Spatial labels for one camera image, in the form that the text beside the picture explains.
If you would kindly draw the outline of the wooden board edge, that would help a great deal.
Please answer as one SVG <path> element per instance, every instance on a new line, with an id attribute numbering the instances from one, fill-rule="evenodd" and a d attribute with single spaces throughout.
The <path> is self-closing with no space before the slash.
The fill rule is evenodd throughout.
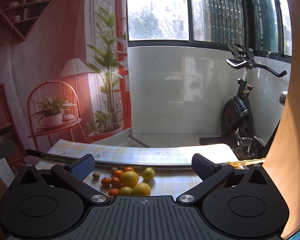
<path id="1" fill-rule="evenodd" d="M 300 0 L 288 0 L 292 23 L 292 68 L 287 101 L 264 168 L 290 211 L 282 238 L 300 230 Z"/>

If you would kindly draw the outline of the steel telescopic pole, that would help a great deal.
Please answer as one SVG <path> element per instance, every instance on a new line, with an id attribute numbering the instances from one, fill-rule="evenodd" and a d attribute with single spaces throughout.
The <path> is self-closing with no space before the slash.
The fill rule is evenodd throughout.
<path id="1" fill-rule="evenodd" d="M 95 159 L 96 167 L 127 167 L 146 168 L 151 167 L 155 170 L 190 170 L 192 157 L 188 147 L 172 148 L 168 150 L 155 149 L 151 152 L 142 153 L 139 148 L 119 147 L 117 150 L 98 150 L 97 152 L 89 151 Z M 213 154 L 204 152 L 203 157 L 215 164 L 230 164 L 234 167 L 249 166 L 253 164 L 262 164 L 265 159 L 236 160 L 233 152 L 222 151 Z"/>

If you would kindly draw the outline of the black exercise bike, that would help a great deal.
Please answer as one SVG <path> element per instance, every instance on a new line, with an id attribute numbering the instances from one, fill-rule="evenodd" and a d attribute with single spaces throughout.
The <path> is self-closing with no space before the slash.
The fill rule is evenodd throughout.
<path id="1" fill-rule="evenodd" d="M 251 48 L 235 43 L 228 44 L 228 48 L 234 58 L 227 59 L 226 62 L 235 70 L 260 68 L 278 78 L 287 75 L 286 70 L 278 73 L 270 67 L 256 63 L 254 51 Z M 226 102 L 222 111 L 221 135 L 200 138 L 199 143 L 201 145 L 227 144 L 239 160 L 264 158 L 268 154 L 277 128 L 274 129 L 267 144 L 262 144 L 256 134 L 253 112 L 249 102 L 249 94 L 254 87 L 242 78 L 238 78 L 237 83 L 239 84 L 237 95 Z"/>

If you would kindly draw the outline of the large yellow grapefruit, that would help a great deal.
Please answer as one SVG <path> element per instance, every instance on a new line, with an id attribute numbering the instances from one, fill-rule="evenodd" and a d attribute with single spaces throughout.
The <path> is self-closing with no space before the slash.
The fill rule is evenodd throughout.
<path id="1" fill-rule="evenodd" d="M 134 187 L 134 195 L 135 196 L 150 196 L 151 188 L 146 183 L 139 183 Z"/>

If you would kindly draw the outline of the backdrop stand metal leg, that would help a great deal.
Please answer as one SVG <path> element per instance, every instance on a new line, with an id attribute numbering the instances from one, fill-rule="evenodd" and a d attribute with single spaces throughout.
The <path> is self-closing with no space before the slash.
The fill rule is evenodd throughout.
<path id="1" fill-rule="evenodd" d="M 129 135 L 128 135 L 129 139 L 135 141 L 136 143 L 140 144 L 141 146 L 145 147 L 145 148 L 150 148 L 149 145 L 147 145 L 146 143 L 142 142 L 141 140 L 137 139 L 136 137 L 134 137 L 133 135 L 133 129 L 130 128 L 129 129 Z"/>

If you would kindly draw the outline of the plaid floral tablecloth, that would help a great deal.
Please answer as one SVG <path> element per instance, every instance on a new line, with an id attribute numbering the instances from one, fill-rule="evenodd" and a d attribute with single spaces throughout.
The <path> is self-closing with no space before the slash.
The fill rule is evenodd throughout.
<path id="1" fill-rule="evenodd" d="M 226 144 L 208 146 L 187 146 L 174 148 L 137 148 L 83 144 L 59 140 L 50 150 L 50 154 L 62 157 L 80 158 L 92 154 L 101 165 L 95 172 L 101 178 L 111 176 L 112 168 L 133 167 L 138 174 L 151 167 L 156 175 L 149 182 L 151 194 L 179 196 L 181 193 L 201 183 L 201 179 L 192 171 L 191 160 L 199 153 L 213 163 L 237 161 L 237 157 Z"/>

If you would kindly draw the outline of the window with dark frame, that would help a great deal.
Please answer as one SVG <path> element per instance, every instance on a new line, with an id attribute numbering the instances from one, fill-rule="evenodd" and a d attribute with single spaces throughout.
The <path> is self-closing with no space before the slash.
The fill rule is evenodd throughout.
<path id="1" fill-rule="evenodd" d="M 257 56 L 289 62 L 287 0 L 127 0 L 128 44 L 227 50 L 236 43 Z"/>

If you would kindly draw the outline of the small orange mandarin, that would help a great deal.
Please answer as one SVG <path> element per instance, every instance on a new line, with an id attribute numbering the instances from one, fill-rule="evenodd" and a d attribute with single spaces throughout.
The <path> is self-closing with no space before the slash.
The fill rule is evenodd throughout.
<path id="1" fill-rule="evenodd" d="M 101 180 L 101 185 L 103 187 L 109 187 L 109 185 L 111 184 L 111 179 L 108 178 L 108 177 L 104 177 L 102 180 Z"/>

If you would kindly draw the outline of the large yellow orange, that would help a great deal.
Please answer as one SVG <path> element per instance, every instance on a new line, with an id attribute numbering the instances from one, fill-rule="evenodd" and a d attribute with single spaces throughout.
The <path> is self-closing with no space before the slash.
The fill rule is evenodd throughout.
<path id="1" fill-rule="evenodd" d="M 139 182 L 139 176 L 134 171 L 127 171 L 121 175 L 120 180 L 124 186 L 135 187 Z"/>

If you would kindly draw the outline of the yellow-green orange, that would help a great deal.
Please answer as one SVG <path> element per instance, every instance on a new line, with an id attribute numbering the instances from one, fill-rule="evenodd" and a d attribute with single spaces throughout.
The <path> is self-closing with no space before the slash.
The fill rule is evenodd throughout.
<path id="1" fill-rule="evenodd" d="M 156 172 L 150 167 L 146 168 L 142 173 L 142 177 L 145 181 L 151 181 L 154 179 L 155 175 Z"/>
<path id="2" fill-rule="evenodd" d="M 133 196 L 134 190 L 131 187 L 123 186 L 119 191 L 119 195 L 121 196 Z"/>

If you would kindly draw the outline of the printed room backdrop cloth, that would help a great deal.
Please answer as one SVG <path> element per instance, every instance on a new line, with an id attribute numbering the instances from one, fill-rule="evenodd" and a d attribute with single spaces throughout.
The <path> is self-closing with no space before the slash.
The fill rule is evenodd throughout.
<path id="1" fill-rule="evenodd" d="M 131 128 L 126 0 L 0 0 L 0 142 L 12 172 L 57 141 Z"/>

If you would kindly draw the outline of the brown kiwi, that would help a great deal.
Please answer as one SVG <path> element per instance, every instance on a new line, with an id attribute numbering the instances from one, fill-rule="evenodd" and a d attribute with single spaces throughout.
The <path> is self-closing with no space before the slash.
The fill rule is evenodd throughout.
<path id="1" fill-rule="evenodd" d="M 112 172 L 112 173 L 115 173 L 117 170 L 118 170 L 117 167 L 113 167 L 113 168 L 111 169 L 111 172 Z"/>
<path id="2" fill-rule="evenodd" d="M 98 180 L 98 179 L 100 178 L 100 174 L 97 173 L 97 172 L 94 172 L 94 173 L 93 173 L 93 178 L 94 178 L 95 180 Z"/>

